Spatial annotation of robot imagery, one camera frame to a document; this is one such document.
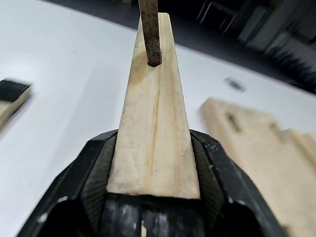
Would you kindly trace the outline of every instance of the dark floor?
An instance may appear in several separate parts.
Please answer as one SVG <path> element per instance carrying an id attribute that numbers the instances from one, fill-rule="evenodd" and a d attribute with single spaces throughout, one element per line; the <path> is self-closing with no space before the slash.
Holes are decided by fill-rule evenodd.
<path id="1" fill-rule="evenodd" d="M 78 11 L 82 11 L 121 25 L 137 29 L 139 8 L 111 0 L 47 0 Z M 231 63 L 263 73 L 288 83 L 295 81 L 282 74 L 261 54 L 253 52 L 234 39 L 210 31 L 197 22 L 170 15 L 174 39 L 177 44 L 218 57 Z"/>

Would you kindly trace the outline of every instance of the light wood piece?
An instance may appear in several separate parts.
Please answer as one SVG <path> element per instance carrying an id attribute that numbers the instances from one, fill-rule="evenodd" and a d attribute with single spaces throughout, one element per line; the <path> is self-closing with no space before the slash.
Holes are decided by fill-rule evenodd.
<path id="1" fill-rule="evenodd" d="M 0 129 L 10 119 L 12 114 L 30 97 L 31 88 L 26 89 L 23 94 L 14 102 L 0 100 Z"/>
<path id="2" fill-rule="evenodd" d="M 301 151 L 302 156 L 310 163 L 316 171 L 316 141 L 311 134 L 303 134 L 293 128 L 287 129 L 288 135 L 293 143 Z"/>
<path id="3" fill-rule="evenodd" d="M 279 222 L 295 236 L 316 236 L 314 169 L 273 116 L 215 99 L 201 110 L 210 135 L 253 180 Z"/>
<path id="4" fill-rule="evenodd" d="M 170 19 L 158 17 L 162 64 L 147 65 L 140 22 L 107 190 L 199 198 Z"/>

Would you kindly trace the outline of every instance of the black object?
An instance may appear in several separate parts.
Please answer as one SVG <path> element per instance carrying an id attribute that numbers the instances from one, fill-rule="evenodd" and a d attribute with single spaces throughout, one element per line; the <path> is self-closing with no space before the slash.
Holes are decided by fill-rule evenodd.
<path id="1" fill-rule="evenodd" d="M 0 101 L 16 101 L 30 85 L 21 84 L 9 79 L 0 80 Z"/>
<path id="2" fill-rule="evenodd" d="M 117 130 L 87 142 L 53 181 L 18 237 L 285 237 L 249 177 L 220 143 L 191 130 L 201 200 L 106 191 Z"/>

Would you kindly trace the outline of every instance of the wooden piece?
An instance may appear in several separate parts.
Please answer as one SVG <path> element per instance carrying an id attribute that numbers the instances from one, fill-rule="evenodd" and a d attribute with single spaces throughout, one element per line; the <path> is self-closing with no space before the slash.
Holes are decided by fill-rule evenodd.
<path id="1" fill-rule="evenodd" d="M 279 222 L 295 236 L 316 236 L 315 172 L 273 116 L 215 99 L 201 110 L 210 135 L 250 176 Z"/>
<path id="2" fill-rule="evenodd" d="M 147 65 L 140 22 L 107 189 L 199 198 L 170 19 L 158 16 L 162 64 Z"/>
<path id="3" fill-rule="evenodd" d="M 310 134 L 302 134 L 295 129 L 287 129 L 293 143 L 302 152 L 303 157 L 311 164 L 316 171 L 316 142 Z"/>
<path id="4" fill-rule="evenodd" d="M 149 66 L 161 64 L 157 0 L 139 0 L 140 15 Z"/>
<path id="5" fill-rule="evenodd" d="M 31 88 L 28 88 L 14 102 L 0 100 L 0 129 L 2 129 L 13 113 L 30 97 L 30 93 Z"/>

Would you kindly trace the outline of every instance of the white table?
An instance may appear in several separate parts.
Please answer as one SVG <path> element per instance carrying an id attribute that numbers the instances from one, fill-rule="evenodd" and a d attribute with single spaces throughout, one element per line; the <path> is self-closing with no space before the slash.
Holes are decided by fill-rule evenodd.
<path id="1" fill-rule="evenodd" d="M 119 127 L 136 32 L 37 0 L 1 0 L 0 16 L 0 79 L 33 84 L 31 100 L 0 134 L 0 236 L 11 237 L 86 141 Z M 190 128 L 206 132 L 198 110 L 213 96 L 272 112 L 284 128 L 316 132 L 315 96 L 176 50 Z M 247 90 L 231 89 L 226 77 Z"/>

